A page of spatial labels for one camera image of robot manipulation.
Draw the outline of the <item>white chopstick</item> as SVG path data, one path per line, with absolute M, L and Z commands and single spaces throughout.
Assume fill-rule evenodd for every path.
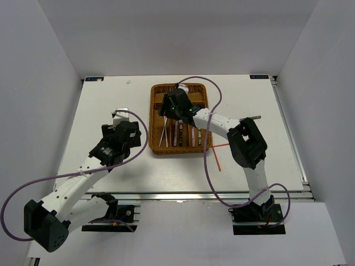
M 169 142 L 168 142 L 168 118 L 165 116 L 165 143 L 166 143 L 166 147 L 169 147 Z
M 168 147 L 168 135 L 167 135 L 167 127 L 166 127 L 167 120 L 168 120 L 167 117 L 164 116 L 164 126 L 163 126 L 163 129 L 161 132 L 159 146 L 161 146 L 163 140 L 165 140 L 165 145 L 166 145 L 166 147 Z

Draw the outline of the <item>dark-handled fork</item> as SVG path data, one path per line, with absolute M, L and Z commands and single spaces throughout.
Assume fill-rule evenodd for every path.
M 179 147 L 183 146 L 183 123 L 179 122 Z

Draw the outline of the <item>pink-handled spoon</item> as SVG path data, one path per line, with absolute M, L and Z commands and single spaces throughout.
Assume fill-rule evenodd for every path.
M 195 128 L 191 127 L 191 145 L 192 147 L 195 147 Z

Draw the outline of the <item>pink-handled fork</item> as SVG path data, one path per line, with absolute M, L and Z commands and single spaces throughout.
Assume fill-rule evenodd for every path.
M 177 141 L 178 141 L 178 128 L 179 128 L 179 122 L 178 122 L 178 121 L 175 121 L 175 126 L 174 126 L 174 142 L 173 142 L 174 147 L 177 146 Z

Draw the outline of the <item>dark-handled steel spoon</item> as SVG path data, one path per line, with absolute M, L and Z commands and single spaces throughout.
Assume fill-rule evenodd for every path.
M 201 145 L 202 145 L 202 133 L 201 133 L 201 129 L 198 129 L 197 136 L 198 136 L 198 146 L 201 146 Z

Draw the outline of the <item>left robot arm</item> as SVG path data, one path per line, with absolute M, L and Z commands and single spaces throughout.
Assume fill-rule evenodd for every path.
M 68 178 L 39 202 L 30 200 L 24 206 L 24 231 L 47 252 L 56 251 L 77 228 L 117 216 L 118 200 L 109 193 L 95 193 L 85 203 L 77 202 L 111 172 L 111 166 L 128 158 L 132 147 L 141 145 L 141 131 L 138 122 L 121 121 L 102 125 L 102 133 L 102 139 L 78 168 L 78 176 Z

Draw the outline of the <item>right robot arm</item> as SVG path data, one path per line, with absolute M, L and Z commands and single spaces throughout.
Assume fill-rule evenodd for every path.
M 267 143 L 251 118 L 229 119 L 203 105 L 193 105 L 182 87 L 164 95 L 159 115 L 225 138 L 233 159 L 243 168 L 251 201 L 235 208 L 257 221 L 263 221 L 270 215 L 275 200 L 268 188 L 265 172 Z

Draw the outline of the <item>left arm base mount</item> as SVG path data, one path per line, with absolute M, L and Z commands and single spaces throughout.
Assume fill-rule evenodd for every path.
M 120 204 L 111 194 L 101 192 L 91 195 L 91 199 L 102 199 L 108 204 L 103 217 L 96 218 L 82 226 L 82 232 L 128 232 L 134 233 L 140 219 L 140 206 Z

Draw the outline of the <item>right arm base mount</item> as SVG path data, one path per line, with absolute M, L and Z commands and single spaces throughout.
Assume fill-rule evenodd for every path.
M 280 204 L 274 204 L 260 217 L 250 206 L 229 208 L 232 215 L 232 228 L 235 236 L 283 235 L 285 225 L 281 221 L 283 213 Z

